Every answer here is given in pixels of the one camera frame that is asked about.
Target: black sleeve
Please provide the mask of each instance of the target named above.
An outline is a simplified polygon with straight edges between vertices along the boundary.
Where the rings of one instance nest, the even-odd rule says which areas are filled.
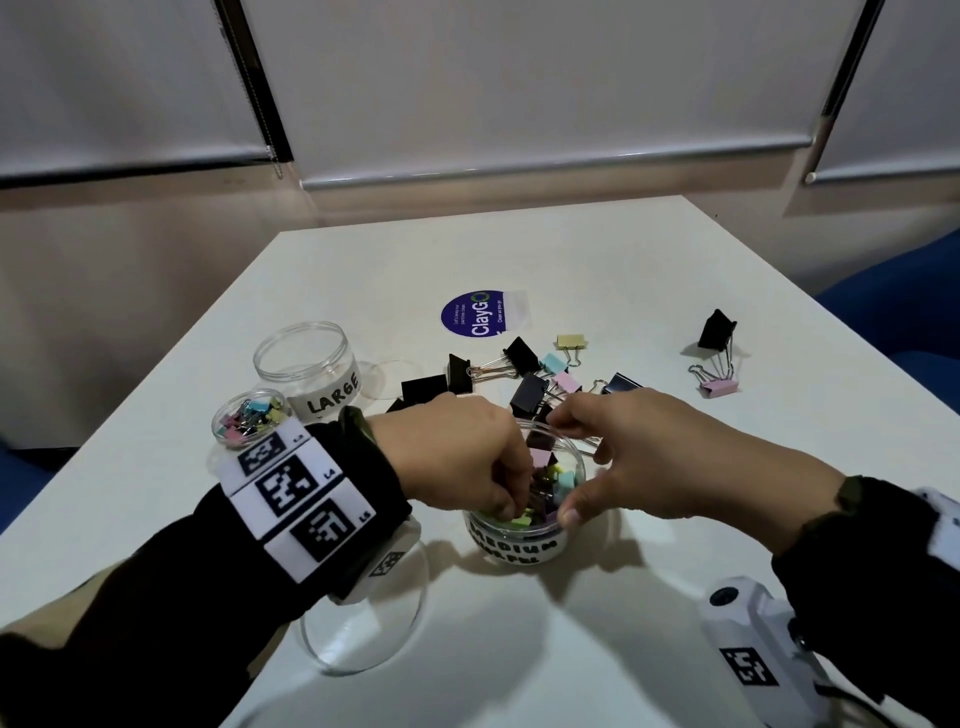
[[[956,725],[960,575],[927,555],[937,512],[866,477],[837,502],[773,561],[807,643],[874,701]]]
[[[130,558],[4,628],[0,725],[219,725],[286,625],[343,590],[411,511],[372,442],[337,424],[308,429],[373,507],[370,521],[296,584],[213,488]]]

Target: beige wall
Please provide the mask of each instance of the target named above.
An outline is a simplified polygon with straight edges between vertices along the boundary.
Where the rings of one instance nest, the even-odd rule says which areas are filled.
[[[960,227],[956,178],[805,189],[807,154],[309,195],[267,166],[0,192],[0,435],[82,443],[279,231],[686,193],[818,290]]]

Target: purple sticker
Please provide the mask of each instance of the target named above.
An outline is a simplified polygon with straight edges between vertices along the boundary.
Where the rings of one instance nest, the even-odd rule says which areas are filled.
[[[473,291],[457,296],[440,313],[444,326],[471,338],[496,336],[507,330],[503,291]]]

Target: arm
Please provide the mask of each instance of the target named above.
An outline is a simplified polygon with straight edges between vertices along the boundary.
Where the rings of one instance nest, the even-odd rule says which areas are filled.
[[[309,428],[375,515],[306,579],[296,583],[214,487],[128,559],[4,629],[0,724],[149,715],[218,725],[286,625],[340,591],[357,559],[390,538],[410,513],[407,498],[511,517],[526,501],[529,451],[510,414],[486,400],[443,396],[370,424],[377,445],[338,424]]]
[[[953,722],[960,575],[926,555],[936,514],[920,497],[846,478],[650,389],[573,395],[550,422],[603,437],[595,460],[611,464],[567,498],[564,526],[622,507],[740,529],[774,554],[812,649],[874,700]]]

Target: plastic container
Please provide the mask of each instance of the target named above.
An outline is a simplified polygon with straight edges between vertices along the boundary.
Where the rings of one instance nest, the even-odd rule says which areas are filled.
[[[553,453],[558,464],[574,472],[574,487],[584,482],[587,467],[571,440],[548,425],[527,420],[517,420],[517,423],[526,434],[536,431],[555,437]],[[499,522],[481,513],[465,513],[464,519],[478,546],[496,561],[514,566],[534,567],[552,561],[566,550],[570,538],[556,521],[524,527]]]
[[[278,403],[278,406],[274,409],[282,413],[283,418],[280,419],[279,422],[274,422],[266,417],[260,418],[258,421],[264,425],[261,429],[241,437],[230,435],[230,428],[225,425],[226,418],[229,418],[240,410],[244,402],[248,400],[251,402],[264,402],[266,404],[270,404],[271,402]],[[224,406],[218,409],[217,414],[213,416],[213,420],[210,422],[210,430],[213,432],[213,436],[217,442],[225,448],[243,449],[269,435],[283,419],[293,416],[293,413],[294,411],[290,406],[290,402],[276,389],[253,389],[250,390],[250,392],[244,392],[242,395],[237,395],[227,400]]]
[[[335,417],[360,391],[347,335],[329,321],[282,328],[256,348],[253,366],[305,425]]]

